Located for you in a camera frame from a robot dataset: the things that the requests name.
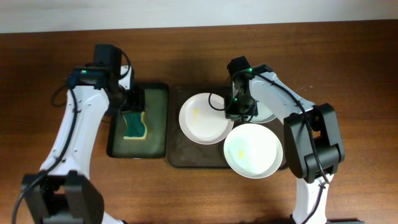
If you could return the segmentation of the green and yellow sponge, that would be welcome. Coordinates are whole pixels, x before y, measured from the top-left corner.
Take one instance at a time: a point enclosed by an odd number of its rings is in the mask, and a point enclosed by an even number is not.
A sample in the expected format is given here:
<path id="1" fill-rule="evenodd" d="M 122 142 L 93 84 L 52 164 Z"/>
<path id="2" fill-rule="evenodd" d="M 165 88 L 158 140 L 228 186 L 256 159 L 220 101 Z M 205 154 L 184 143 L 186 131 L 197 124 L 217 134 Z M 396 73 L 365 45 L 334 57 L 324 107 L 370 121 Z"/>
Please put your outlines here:
<path id="1" fill-rule="evenodd" d="M 126 132 L 123 136 L 127 140 L 144 140 L 147 137 L 147 126 L 145 124 L 145 112 L 133 112 L 123 115 L 126 123 Z"/>

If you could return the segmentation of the pink plate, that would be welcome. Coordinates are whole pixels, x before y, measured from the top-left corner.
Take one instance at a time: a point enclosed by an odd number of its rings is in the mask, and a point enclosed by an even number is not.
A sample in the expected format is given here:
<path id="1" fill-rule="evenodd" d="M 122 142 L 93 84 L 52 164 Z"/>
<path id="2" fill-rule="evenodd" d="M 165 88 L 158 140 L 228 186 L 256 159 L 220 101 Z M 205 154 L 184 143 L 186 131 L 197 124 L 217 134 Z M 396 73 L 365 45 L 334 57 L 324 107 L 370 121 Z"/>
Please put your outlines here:
<path id="1" fill-rule="evenodd" d="M 178 122 L 184 135 L 198 144 L 215 144 L 227 137 L 234 122 L 225 118 L 224 98 L 210 93 L 191 96 L 182 105 Z"/>

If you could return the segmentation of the cream white plate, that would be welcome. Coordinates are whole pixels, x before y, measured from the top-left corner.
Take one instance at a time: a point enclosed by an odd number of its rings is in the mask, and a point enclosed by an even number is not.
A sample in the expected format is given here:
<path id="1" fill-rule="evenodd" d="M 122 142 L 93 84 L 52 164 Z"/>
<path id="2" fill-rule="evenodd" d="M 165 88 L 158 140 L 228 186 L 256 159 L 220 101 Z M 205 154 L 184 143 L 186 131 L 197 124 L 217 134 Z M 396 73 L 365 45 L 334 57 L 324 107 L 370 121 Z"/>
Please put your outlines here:
<path id="1" fill-rule="evenodd" d="M 224 140 L 224 157 L 232 170 L 249 179 L 263 179 L 275 173 L 283 160 L 279 138 L 260 124 L 242 124 Z"/>

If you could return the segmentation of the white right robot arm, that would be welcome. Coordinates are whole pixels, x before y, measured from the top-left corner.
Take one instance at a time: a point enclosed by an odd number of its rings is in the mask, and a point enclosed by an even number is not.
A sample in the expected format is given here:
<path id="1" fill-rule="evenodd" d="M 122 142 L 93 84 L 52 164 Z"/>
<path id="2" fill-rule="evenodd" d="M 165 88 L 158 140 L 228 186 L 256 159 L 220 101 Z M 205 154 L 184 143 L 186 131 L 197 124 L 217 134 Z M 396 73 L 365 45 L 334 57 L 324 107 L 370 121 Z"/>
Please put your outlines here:
<path id="1" fill-rule="evenodd" d="M 297 178 L 297 196 L 291 219 L 294 223 L 327 223 L 325 214 L 330 182 L 345 159 L 345 150 L 334 108 L 316 105 L 287 85 L 265 64 L 250 66 L 246 57 L 227 66 L 231 98 L 225 116 L 250 122 L 260 115 L 262 103 L 284 127 L 285 160 Z"/>

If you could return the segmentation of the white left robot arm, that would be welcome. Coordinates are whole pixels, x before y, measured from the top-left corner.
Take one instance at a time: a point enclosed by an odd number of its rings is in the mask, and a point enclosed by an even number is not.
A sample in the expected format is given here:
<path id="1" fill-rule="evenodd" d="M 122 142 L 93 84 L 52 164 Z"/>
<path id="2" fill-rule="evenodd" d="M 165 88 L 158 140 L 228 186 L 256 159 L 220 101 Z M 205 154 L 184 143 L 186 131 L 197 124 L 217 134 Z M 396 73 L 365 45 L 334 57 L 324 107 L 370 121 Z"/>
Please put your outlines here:
<path id="1" fill-rule="evenodd" d="M 127 55 L 110 44 L 97 44 L 94 59 L 67 77 L 65 113 L 53 148 L 36 174 L 21 183 L 11 222 L 25 201 L 35 223 L 119 223 L 106 213 L 103 196 L 90 182 L 90 161 L 104 116 L 144 110 L 144 94 L 133 88 Z"/>

